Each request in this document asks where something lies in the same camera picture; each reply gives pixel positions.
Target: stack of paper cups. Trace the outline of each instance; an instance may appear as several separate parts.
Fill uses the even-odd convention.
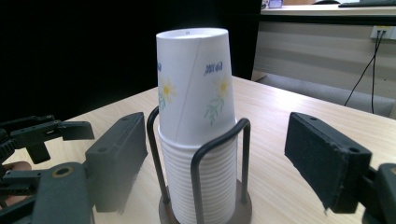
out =
[[[194,28],[157,34],[159,136],[172,209],[180,223],[196,223],[191,159],[196,150],[235,125],[228,31]],[[233,215],[237,140],[200,164],[205,223]]]

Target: power outlet plate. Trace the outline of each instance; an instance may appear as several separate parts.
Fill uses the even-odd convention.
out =
[[[382,39],[390,39],[390,36],[391,36],[391,34],[393,32],[393,26],[374,26],[370,37],[373,38],[373,39],[376,39],[376,38],[378,38],[378,37],[380,37],[382,35],[383,31],[386,31],[386,32],[382,36]]]

